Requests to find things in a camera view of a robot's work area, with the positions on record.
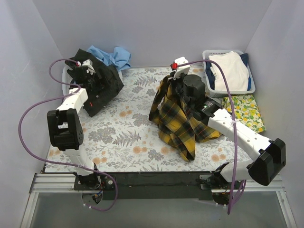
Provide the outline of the yellow plaid flannel shirt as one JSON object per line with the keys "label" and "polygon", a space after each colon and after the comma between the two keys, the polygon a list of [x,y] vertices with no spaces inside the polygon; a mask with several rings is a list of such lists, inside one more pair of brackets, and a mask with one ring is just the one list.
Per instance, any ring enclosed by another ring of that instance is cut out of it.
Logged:
{"label": "yellow plaid flannel shirt", "polygon": [[196,120],[186,104],[173,94],[169,76],[164,77],[154,97],[149,120],[158,126],[158,136],[176,149],[182,159],[195,159],[196,143],[204,143],[221,133]]}

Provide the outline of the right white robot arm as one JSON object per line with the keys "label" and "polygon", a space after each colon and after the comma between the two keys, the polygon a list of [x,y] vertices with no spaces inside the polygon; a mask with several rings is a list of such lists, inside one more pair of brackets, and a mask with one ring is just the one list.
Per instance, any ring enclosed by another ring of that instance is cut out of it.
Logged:
{"label": "right white robot arm", "polygon": [[205,84],[198,75],[183,73],[178,79],[173,79],[171,85],[195,120],[237,143],[250,157],[240,163],[224,163],[203,180],[204,184],[225,189],[235,181],[254,180],[267,186],[285,167],[285,143],[279,138],[268,139],[234,121],[226,109],[205,95]]}

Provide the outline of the black pinstripe shirt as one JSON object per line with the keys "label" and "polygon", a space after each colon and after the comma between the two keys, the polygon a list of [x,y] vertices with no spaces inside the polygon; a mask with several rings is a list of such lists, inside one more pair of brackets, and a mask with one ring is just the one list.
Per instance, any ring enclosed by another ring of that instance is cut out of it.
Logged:
{"label": "black pinstripe shirt", "polygon": [[84,103],[84,109],[90,117],[93,117],[119,94],[124,85],[119,78],[115,66],[105,65],[91,53],[82,49],[79,49],[74,57],[65,61],[65,64],[70,67],[67,73],[71,76],[71,71],[75,69],[76,63],[73,61],[80,61],[82,63],[87,59],[92,61],[93,68],[95,69],[95,84],[93,88],[84,88],[88,95],[88,99]]}

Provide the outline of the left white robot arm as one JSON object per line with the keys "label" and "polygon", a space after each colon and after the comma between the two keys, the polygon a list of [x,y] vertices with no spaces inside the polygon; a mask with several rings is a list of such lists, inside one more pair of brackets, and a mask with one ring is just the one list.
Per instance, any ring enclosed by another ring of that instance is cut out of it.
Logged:
{"label": "left white robot arm", "polygon": [[76,165],[79,184],[96,190],[100,188],[101,178],[94,172],[96,165],[81,148],[84,133],[78,116],[88,95],[79,87],[69,90],[68,95],[62,105],[47,113],[50,142]]}

